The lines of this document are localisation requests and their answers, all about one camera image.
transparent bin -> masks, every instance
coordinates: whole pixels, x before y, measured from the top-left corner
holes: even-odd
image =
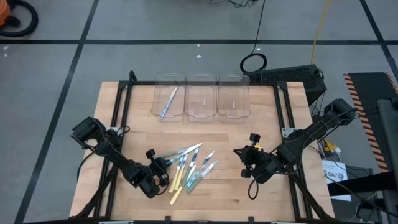
[[[184,113],[189,121],[210,122],[217,114],[217,79],[212,74],[192,74],[185,82]]]
[[[155,77],[154,102],[150,112],[157,116],[159,121],[182,121],[184,101],[185,77],[183,75],[161,74]]]
[[[250,116],[250,79],[245,75],[222,75],[218,84],[218,119],[241,123]]]

yellow handle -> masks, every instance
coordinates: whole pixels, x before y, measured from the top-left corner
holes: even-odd
[[[179,170],[177,170],[177,172],[175,173],[175,177],[173,178],[172,185],[170,186],[170,189],[169,189],[170,193],[173,193],[175,183],[177,182],[178,174],[179,174]]]
[[[182,178],[183,172],[184,172],[184,170],[181,169],[180,172],[178,173],[177,182],[175,183],[174,190],[178,190],[178,187],[180,186],[180,183],[181,183],[181,178]]]
[[[170,201],[170,204],[173,205],[174,202],[177,200],[178,196],[180,195],[182,191],[182,187],[180,187],[177,192],[175,193],[175,195],[172,197],[172,200]]]

wooden table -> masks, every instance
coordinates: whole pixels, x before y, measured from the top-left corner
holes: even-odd
[[[117,82],[103,82],[95,110],[95,117],[109,127],[113,112]],[[289,96],[295,125],[305,128],[312,123],[302,83],[288,83]],[[259,196],[248,198],[248,186],[252,179],[240,176],[244,168],[233,149],[250,144],[250,133],[261,135],[260,145],[269,152],[281,143],[279,121],[275,98],[271,86],[250,86],[251,115],[241,124],[221,123],[215,119],[211,123],[159,122],[151,114],[154,86],[133,86],[129,105],[127,125],[131,130],[125,135],[122,153],[137,162],[148,164],[145,152],[154,148],[163,154],[182,147],[202,142],[196,164],[200,166],[212,151],[216,153],[210,162],[219,159],[215,168],[201,181],[191,194],[185,190],[174,205],[169,205],[172,194],[166,191],[161,196],[148,199],[141,190],[127,183],[121,173],[118,175],[112,211],[113,220],[164,220],[170,215],[172,220],[213,220],[246,221],[253,216],[256,221],[294,221],[289,181],[284,175],[274,175],[265,184],[259,185]],[[285,112],[283,94],[280,91]],[[124,102],[119,110],[119,120]],[[78,213],[98,188],[103,158],[89,158],[81,169],[70,215]],[[178,162],[169,167],[170,179],[174,177]],[[323,175],[322,162],[317,152],[304,150],[303,166],[309,191],[317,202],[331,215],[333,208]],[[302,195],[298,190],[300,210],[305,216]],[[101,214],[104,214],[108,193],[104,194]]]

green handle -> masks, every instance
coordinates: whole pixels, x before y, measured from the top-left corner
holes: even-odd
[[[202,180],[202,176],[199,177],[199,179],[197,179],[188,189],[187,189],[187,193],[191,193],[192,190],[199,184],[199,182]]]
[[[185,177],[184,177],[184,180],[182,181],[182,185],[181,185],[182,187],[185,187],[187,185],[188,175],[189,175],[189,172],[191,172],[191,169],[192,169],[192,167],[189,167],[187,172],[185,173]]]
[[[176,155],[176,152],[169,152],[169,153],[160,155],[160,156],[158,156],[158,157],[160,157],[160,158],[167,158],[167,157],[174,156],[174,155]]]

yellow cable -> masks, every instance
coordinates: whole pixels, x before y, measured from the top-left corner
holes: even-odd
[[[328,12],[328,8],[331,4],[331,0],[328,0],[326,2],[325,9],[323,10],[322,18],[321,18],[321,23],[319,23],[319,27],[317,30],[317,34],[315,36],[315,39],[313,40],[313,45],[312,45],[312,55],[311,55],[311,64],[313,65],[315,63],[315,48],[317,47],[317,40],[319,33],[321,32],[322,26],[323,26],[323,21],[325,20],[326,14]]]

